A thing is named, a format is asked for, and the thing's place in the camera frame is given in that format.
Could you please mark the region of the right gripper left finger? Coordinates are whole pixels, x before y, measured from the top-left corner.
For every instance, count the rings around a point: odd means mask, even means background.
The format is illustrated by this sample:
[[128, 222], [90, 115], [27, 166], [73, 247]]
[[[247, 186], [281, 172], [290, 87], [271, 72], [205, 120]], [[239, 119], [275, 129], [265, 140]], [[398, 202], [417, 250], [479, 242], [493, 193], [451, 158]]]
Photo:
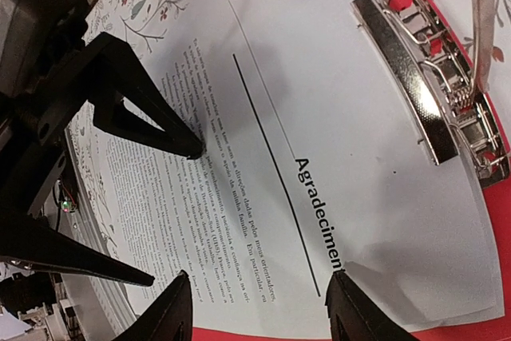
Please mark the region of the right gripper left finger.
[[115, 341], [191, 341], [192, 290], [188, 273], [181, 270], [145, 312]]

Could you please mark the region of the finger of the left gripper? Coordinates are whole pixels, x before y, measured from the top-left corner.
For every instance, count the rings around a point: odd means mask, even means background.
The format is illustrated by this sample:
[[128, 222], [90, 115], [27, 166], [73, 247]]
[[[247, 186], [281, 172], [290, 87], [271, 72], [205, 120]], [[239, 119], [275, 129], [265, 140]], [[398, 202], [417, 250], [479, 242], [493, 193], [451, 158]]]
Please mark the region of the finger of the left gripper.
[[189, 160], [204, 154], [204, 142], [164, 99], [127, 42], [101, 33], [82, 53], [89, 60], [84, 74], [90, 76], [97, 128]]
[[1, 218], [1, 261], [30, 271], [93, 276], [150, 287], [154, 277], [28, 216]]

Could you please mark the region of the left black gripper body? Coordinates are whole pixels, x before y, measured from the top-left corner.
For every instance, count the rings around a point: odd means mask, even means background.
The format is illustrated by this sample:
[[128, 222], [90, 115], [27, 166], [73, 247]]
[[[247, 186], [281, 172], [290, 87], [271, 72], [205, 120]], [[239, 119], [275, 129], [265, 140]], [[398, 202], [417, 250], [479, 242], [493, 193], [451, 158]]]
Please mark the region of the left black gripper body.
[[98, 0], [1, 0], [1, 214], [32, 214], [64, 163], [58, 137], [81, 106], [118, 133], [120, 91], [100, 90], [102, 44], [85, 44]]

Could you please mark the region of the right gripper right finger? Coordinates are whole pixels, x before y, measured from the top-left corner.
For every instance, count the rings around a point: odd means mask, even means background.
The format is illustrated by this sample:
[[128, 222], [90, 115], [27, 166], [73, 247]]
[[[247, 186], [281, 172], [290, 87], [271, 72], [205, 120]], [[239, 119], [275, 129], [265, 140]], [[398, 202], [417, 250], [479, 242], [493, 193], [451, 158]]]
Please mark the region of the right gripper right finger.
[[326, 306], [332, 340], [417, 340], [391, 320], [343, 269], [332, 274]]

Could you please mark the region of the printed white paper sheets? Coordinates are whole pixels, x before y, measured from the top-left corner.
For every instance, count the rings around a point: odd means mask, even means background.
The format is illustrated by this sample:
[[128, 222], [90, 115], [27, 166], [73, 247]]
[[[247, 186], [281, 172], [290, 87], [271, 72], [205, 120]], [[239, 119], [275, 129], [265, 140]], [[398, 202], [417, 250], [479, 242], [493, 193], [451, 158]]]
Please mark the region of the printed white paper sheets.
[[436, 165], [354, 0], [100, 0], [91, 34], [129, 43], [204, 141], [188, 161], [69, 131], [113, 256], [155, 276], [126, 286], [141, 314], [180, 271], [194, 324], [326, 339], [343, 269], [409, 331], [504, 312], [497, 249], [466, 157]]

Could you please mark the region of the red file folder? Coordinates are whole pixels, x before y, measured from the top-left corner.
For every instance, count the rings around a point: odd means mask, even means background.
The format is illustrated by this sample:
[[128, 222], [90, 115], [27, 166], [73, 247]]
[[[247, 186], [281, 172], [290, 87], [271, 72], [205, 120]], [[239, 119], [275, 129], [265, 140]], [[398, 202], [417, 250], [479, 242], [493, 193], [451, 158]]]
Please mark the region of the red file folder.
[[200, 0], [205, 187], [235, 254], [221, 339], [326, 339], [347, 274], [407, 331], [503, 311], [483, 190], [509, 177], [475, 69], [431, 0]]

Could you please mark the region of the metal folder clip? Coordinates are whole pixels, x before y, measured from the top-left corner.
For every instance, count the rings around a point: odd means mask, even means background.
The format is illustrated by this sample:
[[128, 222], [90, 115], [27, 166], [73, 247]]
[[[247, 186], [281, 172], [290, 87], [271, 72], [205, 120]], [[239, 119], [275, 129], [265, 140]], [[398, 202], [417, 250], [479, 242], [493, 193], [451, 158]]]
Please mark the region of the metal folder clip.
[[436, 165], [465, 153], [482, 188], [510, 176], [509, 152], [488, 97], [495, 9], [471, 0], [469, 56], [432, 0], [354, 0], [365, 28], [406, 99]]

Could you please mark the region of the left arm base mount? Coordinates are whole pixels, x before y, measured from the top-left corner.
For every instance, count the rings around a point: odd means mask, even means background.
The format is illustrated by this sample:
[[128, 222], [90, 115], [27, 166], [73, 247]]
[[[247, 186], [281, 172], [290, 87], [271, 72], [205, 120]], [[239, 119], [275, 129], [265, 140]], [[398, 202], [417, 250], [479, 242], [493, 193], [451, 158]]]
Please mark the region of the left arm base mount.
[[1, 263], [2, 340], [84, 338], [61, 275]]

